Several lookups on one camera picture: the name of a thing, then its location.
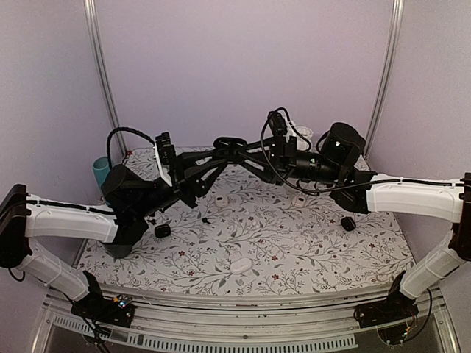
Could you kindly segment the black oval case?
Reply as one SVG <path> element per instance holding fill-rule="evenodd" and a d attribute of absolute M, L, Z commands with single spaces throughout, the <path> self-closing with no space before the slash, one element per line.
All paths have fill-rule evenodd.
<path fill-rule="evenodd" d="M 224 159 L 229 164 L 240 164 L 244 158 L 239 154 L 247 145 L 242 138 L 220 137 L 213 142 L 213 156 Z"/>

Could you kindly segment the black round earbud case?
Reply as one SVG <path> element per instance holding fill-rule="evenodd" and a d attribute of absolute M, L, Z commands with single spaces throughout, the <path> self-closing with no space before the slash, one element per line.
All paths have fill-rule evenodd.
<path fill-rule="evenodd" d="M 343 217 L 341 219 L 341 226 L 344 228 L 345 231 L 352 232 L 356 228 L 356 222 L 353 218 L 349 216 Z"/>

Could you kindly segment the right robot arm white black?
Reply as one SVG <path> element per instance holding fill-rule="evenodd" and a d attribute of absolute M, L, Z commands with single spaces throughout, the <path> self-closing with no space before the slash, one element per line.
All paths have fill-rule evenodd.
<path fill-rule="evenodd" d="M 351 213 L 405 213 L 452 224 L 451 235 L 394 279 L 380 306 L 386 320 L 397 320 L 422 292 L 470 261 L 469 174 L 461 179 L 427 180 L 361 171 L 355 164 L 366 141 L 346 123 L 334 123 L 315 152 L 297 150 L 295 137 L 288 135 L 279 118 L 265 125 L 272 131 L 270 138 L 261 137 L 235 151 L 242 160 L 262 166 L 260 178 L 271 183 L 287 183 L 290 177 L 324 183 L 329 197 Z"/>

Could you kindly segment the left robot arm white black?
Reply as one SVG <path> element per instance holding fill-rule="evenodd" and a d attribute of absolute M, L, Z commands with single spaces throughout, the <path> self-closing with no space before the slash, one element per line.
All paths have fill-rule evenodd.
<path fill-rule="evenodd" d="M 230 159 L 216 150 L 158 159 L 160 176 L 144 180 L 125 165 L 110 169 L 101 206 L 66 204 L 27 193 L 14 185 L 1 203 L 1 267 L 31 274 L 62 291 L 94 319 L 110 311 L 94 275 L 72 268 L 38 242 L 39 237 L 97 240 L 115 258 L 126 257 L 149 226 L 146 217 L 178 201 L 196 207 Z"/>

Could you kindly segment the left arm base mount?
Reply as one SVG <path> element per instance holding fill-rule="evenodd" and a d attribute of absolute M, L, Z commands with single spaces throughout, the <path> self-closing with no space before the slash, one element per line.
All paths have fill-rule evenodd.
<path fill-rule="evenodd" d="M 83 299 L 72 302 L 71 313 L 94 322 L 130 328 L 135 315 L 135 305 L 126 300 L 106 299 L 89 293 Z"/>

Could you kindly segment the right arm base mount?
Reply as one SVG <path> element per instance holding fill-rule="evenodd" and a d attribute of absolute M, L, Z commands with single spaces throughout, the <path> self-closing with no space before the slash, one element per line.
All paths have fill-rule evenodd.
<path fill-rule="evenodd" d="M 359 323 L 360 328 L 391 323 L 419 313 L 416 299 L 410 299 L 400 292 L 400 282 L 405 273 L 402 271 L 394 279 L 385 299 L 355 307 L 353 318 Z"/>

